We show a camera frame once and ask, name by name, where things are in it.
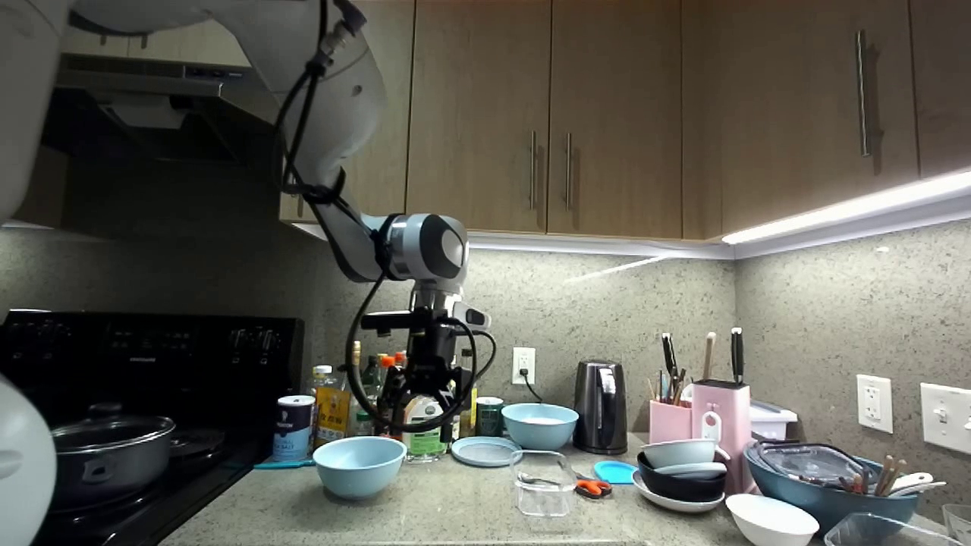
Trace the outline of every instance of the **kettle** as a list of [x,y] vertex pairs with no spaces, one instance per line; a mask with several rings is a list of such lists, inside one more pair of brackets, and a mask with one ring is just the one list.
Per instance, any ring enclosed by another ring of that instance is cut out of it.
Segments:
[[630,451],[627,369],[617,362],[580,362],[577,399],[580,413],[574,447],[584,451]]

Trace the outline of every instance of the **knife block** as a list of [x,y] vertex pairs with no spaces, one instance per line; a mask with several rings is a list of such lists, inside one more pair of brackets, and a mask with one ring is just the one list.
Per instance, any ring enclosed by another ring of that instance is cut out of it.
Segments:
[[651,402],[648,444],[692,441],[692,407]]
[[694,383],[692,431],[702,431],[704,413],[718,413],[723,420],[720,448],[730,455],[730,493],[749,488],[749,471],[743,461],[743,448],[752,441],[749,405],[749,385],[743,383]]

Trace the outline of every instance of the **stove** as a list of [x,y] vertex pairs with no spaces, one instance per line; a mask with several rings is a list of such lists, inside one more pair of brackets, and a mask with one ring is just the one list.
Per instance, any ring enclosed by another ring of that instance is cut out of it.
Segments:
[[0,373],[59,428],[169,415],[169,466],[144,493],[53,508],[43,542],[158,542],[271,455],[278,399],[302,383],[297,319],[14,309]]

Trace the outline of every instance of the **plate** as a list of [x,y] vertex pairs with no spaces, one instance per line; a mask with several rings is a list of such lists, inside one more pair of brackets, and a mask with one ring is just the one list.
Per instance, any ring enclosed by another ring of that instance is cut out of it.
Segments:
[[452,459],[474,469],[511,469],[521,448],[506,436],[462,436],[452,444]]
[[637,469],[627,466],[627,461],[597,461],[596,466],[596,478],[609,482],[609,486],[631,486],[635,474],[637,474]]
[[710,512],[727,501],[727,495],[718,501],[677,501],[677,499],[656,495],[651,493],[651,486],[643,486],[642,471],[635,471],[635,488],[642,493],[642,499],[672,512]]

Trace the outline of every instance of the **saucepan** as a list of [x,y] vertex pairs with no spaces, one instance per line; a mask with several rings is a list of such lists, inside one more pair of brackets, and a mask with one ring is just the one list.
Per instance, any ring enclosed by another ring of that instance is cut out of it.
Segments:
[[174,431],[166,415],[105,415],[55,428],[55,508],[137,495],[166,471]]

